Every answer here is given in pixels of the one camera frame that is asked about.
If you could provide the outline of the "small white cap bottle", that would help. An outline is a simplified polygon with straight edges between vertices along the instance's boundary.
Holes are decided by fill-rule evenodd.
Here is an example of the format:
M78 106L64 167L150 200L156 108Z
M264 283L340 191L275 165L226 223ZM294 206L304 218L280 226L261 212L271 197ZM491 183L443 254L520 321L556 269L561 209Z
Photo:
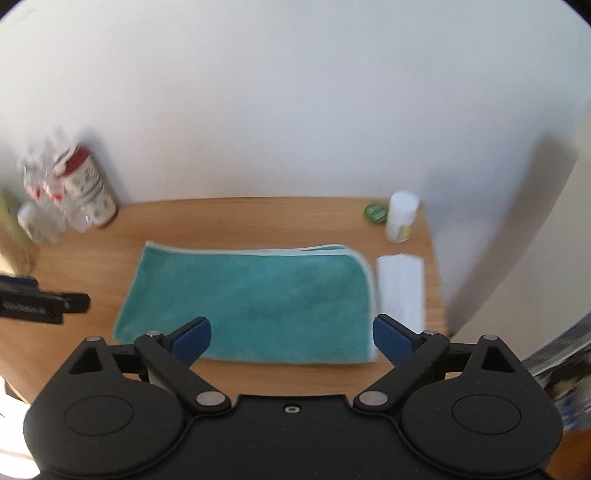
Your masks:
M40 213L33 202L25 202L19 207L17 221L33 243L40 244L43 242L44 236L39 229Z

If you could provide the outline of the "teal microfiber towel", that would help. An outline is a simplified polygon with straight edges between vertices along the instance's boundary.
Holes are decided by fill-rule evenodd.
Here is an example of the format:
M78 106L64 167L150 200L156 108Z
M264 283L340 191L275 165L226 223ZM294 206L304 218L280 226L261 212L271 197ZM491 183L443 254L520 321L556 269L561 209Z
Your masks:
M205 317L207 359L365 364L377 357L377 303L370 263L345 245L190 250L148 242L113 337L130 343Z

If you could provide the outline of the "clear water bottle red label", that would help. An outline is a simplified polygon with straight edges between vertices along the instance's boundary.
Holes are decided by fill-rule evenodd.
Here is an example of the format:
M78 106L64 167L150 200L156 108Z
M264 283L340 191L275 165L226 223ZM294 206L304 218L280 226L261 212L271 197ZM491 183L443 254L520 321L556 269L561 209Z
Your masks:
M23 187L40 213L40 225L44 240L42 243L56 244L66 231L62 215L54 207L44 190L43 151L31 151L19 163Z

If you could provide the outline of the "magazine stack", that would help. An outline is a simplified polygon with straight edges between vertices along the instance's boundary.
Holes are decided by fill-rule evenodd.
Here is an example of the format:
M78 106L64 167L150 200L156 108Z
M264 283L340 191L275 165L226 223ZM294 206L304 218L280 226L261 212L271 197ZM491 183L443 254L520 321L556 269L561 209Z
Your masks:
M560 412L565 433L590 430L590 314L523 364Z

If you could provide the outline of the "milk tea plastic cup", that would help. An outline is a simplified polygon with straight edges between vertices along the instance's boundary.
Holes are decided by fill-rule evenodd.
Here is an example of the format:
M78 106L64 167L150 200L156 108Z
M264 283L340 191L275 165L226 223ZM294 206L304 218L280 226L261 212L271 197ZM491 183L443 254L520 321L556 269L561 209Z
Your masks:
M20 227L17 219L19 200L1 189L1 273L27 276L35 267L37 247Z

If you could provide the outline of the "white cabinet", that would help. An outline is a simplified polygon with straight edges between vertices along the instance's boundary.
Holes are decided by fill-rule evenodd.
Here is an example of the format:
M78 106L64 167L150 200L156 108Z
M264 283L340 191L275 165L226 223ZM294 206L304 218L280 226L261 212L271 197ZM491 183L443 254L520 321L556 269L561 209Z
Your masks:
M433 205L428 220L439 261L448 330L458 333L505 280L528 249L564 190L580 157L573 140L545 134L534 145L514 192L497 180L504 210L482 190L458 204Z

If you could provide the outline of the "white patterned canister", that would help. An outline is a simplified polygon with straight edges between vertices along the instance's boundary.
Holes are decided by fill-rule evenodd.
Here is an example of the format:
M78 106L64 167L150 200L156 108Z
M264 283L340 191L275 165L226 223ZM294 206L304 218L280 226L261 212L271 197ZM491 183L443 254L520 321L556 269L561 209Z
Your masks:
M52 173L94 227L104 227L116 216L116 201L86 147L74 145L63 152Z

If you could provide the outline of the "white tissue pack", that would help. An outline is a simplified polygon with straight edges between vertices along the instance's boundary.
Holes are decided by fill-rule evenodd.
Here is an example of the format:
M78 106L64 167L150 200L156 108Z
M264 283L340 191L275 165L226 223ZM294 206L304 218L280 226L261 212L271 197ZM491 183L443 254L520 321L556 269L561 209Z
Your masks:
M398 254L377 259L380 312L415 333L425 329L424 259Z

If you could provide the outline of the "green round lid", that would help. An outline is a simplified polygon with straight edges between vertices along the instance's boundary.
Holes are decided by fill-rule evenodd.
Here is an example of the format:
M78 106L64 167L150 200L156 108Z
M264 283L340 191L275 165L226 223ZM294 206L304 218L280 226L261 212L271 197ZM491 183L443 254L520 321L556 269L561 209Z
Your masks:
M370 203L363 209L363 217L372 224L385 224L388 220L389 207L383 203Z

